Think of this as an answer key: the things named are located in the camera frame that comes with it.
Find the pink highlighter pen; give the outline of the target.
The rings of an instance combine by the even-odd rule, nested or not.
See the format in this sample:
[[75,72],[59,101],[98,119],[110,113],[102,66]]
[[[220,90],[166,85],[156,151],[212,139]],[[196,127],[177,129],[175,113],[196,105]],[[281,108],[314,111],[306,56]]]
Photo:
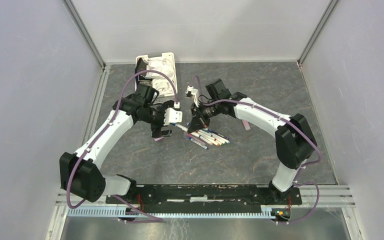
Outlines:
[[251,129],[250,124],[249,124],[248,121],[246,121],[246,120],[242,120],[242,124],[243,124],[244,129],[245,129],[246,131],[249,131],[249,130]]

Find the pink highlighter cap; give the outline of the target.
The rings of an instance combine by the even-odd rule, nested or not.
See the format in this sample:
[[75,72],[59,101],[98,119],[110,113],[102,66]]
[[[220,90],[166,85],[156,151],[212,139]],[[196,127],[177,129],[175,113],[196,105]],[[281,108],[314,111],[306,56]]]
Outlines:
[[164,139],[164,137],[158,137],[158,138],[154,138],[154,141],[157,142],[157,141],[160,141],[162,139]]

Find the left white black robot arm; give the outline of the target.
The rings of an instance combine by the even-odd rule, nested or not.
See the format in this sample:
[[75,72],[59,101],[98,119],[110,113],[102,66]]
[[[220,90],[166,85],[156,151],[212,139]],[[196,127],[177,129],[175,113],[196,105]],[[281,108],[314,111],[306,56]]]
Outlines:
[[150,125],[154,139],[168,137],[171,130],[163,128],[182,120],[180,104],[174,100],[154,103],[159,92],[139,84],[134,93],[116,101],[106,121],[93,136],[74,153],[65,152],[59,159],[61,188],[86,201],[101,196],[117,195],[125,204],[133,203],[137,190],[135,180],[123,175],[103,175],[100,168],[119,139],[137,122]]

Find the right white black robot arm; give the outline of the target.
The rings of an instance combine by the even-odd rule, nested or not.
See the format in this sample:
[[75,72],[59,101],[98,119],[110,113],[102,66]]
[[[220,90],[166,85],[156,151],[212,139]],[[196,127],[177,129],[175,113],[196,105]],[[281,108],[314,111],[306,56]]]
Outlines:
[[264,107],[241,92],[232,93],[221,79],[206,85],[209,97],[201,101],[201,91],[188,86],[185,95],[194,103],[188,132],[210,126],[210,119],[223,114],[245,121],[270,134],[275,140],[276,155],[280,161],[276,174],[269,182],[269,199],[282,204],[289,198],[297,174],[318,149],[314,134],[302,114],[290,116]]

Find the blue cap white marker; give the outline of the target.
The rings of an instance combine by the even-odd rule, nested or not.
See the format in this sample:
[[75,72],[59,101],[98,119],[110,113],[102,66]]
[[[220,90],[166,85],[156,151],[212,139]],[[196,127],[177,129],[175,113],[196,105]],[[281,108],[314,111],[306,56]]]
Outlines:
[[183,126],[183,125],[181,125],[181,124],[172,123],[172,125],[175,126],[175,127],[177,127],[177,128],[179,128],[179,129],[181,129],[181,130],[184,131],[184,132],[187,132],[187,131],[188,131],[188,128],[185,127],[185,126]]

